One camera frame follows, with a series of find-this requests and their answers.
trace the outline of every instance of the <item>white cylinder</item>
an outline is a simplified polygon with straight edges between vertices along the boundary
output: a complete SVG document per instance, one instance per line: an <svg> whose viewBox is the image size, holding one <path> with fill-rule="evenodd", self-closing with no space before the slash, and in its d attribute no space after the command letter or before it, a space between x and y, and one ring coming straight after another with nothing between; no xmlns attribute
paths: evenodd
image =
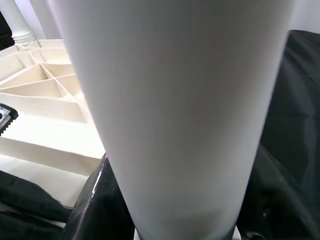
<svg viewBox="0 0 320 240"><path fill-rule="evenodd" d="M26 44L37 39L19 11L15 0L0 0L0 11L12 31L12 38L16 44Z"/></svg>
<svg viewBox="0 0 320 240"><path fill-rule="evenodd" d="M295 1L49 3L140 238L223 238Z"/></svg>
<svg viewBox="0 0 320 240"><path fill-rule="evenodd" d="M298 0L290 29L320 34L320 1Z"/></svg>

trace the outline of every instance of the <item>white pipe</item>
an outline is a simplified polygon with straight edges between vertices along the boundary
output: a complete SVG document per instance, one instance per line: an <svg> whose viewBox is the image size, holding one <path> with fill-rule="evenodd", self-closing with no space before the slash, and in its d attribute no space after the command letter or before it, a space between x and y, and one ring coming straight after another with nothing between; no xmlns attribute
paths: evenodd
<svg viewBox="0 0 320 240"><path fill-rule="evenodd" d="M31 43L37 39L27 25L15 0L0 0L0 11L12 31L12 38L16 44Z"/></svg>
<svg viewBox="0 0 320 240"><path fill-rule="evenodd" d="M298 0L290 29L320 34L320 1Z"/></svg>
<svg viewBox="0 0 320 240"><path fill-rule="evenodd" d="M50 0L144 240L238 217L294 0Z"/></svg>
<svg viewBox="0 0 320 240"><path fill-rule="evenodd" d="M19 8L23 18L25 19L26 24L30 27L30 29L34 32L38 39L47 39L45 31L42 26L42 22L38 18L33 5L30 0L14 0L15 4Z"/></svg>

